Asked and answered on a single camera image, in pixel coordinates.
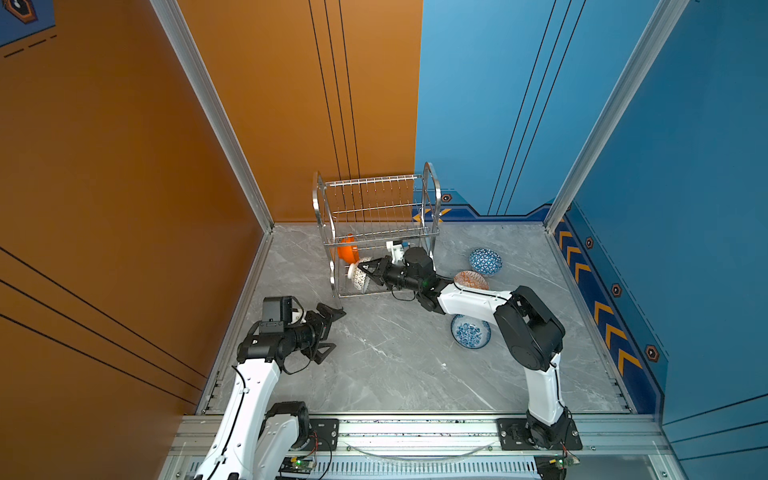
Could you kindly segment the dark blue patterned bowl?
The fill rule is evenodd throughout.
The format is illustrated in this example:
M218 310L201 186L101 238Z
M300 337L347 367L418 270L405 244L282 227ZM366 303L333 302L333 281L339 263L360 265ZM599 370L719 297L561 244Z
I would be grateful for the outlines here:
M477 248L469 255L471 269L483 276L494 276L503 268L503 259L488 248Z

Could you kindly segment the aluminium front rail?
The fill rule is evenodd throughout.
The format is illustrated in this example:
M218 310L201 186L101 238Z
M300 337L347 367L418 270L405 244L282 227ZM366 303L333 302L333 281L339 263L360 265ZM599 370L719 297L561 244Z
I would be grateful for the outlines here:
M196 479L223 416L184 419L161 469L164 479ZM335 452L289 452L316 461L308 478L274 479L681 479L684 471L660 427L647 415L572 414L583 449L504 451L496 420L512 414L330 414L338 418ZM558 470L549 461L574 455Z

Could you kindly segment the green circuit board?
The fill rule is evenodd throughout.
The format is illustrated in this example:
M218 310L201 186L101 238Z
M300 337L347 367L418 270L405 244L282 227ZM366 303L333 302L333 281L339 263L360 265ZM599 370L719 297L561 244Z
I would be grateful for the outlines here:
M308 478L315 471L316 461L311 458L284 458L278 469L279 478Z

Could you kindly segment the small right circuit board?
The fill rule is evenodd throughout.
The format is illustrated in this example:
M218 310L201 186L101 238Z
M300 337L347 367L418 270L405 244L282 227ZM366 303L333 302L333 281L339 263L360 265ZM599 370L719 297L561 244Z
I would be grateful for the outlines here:
M560 456L549 461L549 465L558 470L566 470L569 467L578 465L579 463L580 459L574 455Z

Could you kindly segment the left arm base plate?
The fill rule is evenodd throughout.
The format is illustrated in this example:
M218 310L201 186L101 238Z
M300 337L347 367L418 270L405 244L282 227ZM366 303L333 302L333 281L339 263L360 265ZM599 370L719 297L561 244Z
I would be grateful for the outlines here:
M289 451L310 451L317 448L322 452L335 452L339 440L339 427L338 418L310 417L300 420L298 438Z

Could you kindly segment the red patterned ceramic bowl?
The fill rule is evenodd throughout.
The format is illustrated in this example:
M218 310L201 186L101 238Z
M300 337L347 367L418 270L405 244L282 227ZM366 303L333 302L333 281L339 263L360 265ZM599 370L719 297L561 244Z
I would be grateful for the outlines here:
M453 280L457 285L463 287L480 290L490 289L488 281L480 273L472 270L460 271L453 277Z

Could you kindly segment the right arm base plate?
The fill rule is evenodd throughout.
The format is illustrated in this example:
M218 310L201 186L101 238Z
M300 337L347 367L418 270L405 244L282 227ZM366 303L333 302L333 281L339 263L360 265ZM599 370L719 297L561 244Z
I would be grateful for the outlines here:
M551 426L533 418L500 418L496 420L496 427L504 451L583 449L575 421L567 413Z

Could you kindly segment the white brown patterned bowl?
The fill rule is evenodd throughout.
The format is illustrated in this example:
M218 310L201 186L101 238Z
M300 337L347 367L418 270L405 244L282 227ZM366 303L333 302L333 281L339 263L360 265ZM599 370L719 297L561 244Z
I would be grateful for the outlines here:
M358 262L351 264L348 268L347 277L353 287L360 293L366 293L370 279L367 274L360 269L360 264L371 260L371 257L362 257Z

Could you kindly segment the steel two-tier dish rack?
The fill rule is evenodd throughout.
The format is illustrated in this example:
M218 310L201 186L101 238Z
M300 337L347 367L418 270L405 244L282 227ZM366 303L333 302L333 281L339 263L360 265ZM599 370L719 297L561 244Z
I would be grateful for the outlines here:
M442 189L433 164L419 173L326 181L314 175L312 204L336 298L383 293L371 284L358 292L338 256L339 240L354 235L360 259L388 255L387 241L406 240L433 253L440 232Z

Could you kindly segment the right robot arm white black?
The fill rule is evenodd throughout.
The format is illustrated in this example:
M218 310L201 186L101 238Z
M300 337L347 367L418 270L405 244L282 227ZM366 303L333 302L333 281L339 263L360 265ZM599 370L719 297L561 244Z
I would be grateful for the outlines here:
M438 275L430 257L398 266L385 256L361 261L357 270L391 292L413 292L427 311L496 325L511 356L525 369L525 440L538 449L567 447L574 422L561 388L560 360L566 330L531 288L491 291L462 286Z

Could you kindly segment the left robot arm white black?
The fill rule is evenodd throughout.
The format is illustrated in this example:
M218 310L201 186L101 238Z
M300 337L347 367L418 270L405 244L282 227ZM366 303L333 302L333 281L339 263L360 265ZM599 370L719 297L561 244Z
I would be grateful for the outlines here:
M212 446L197 469L196 479L274 479L290 451L311 438L303 401L269 401L285 360L301 353L320 365L335 348L327 338L346 312L319 303L307 310L294 296L267 297L262 318L237 347L235 381Z

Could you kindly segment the blue white floral bowl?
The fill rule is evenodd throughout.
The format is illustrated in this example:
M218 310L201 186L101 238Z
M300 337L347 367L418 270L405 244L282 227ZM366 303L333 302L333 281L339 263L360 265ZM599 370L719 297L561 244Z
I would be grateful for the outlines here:
M484 348L492 336L488 322L464 315L455 315L451 322L451 334L454 340L467 349Z

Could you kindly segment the orange plastic bowl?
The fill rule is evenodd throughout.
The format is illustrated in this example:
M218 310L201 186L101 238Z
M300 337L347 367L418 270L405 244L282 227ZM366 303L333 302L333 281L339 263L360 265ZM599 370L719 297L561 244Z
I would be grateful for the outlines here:
M349 265L360 261L357 241L354 235L346 235L340 239L337 252L339 258Z

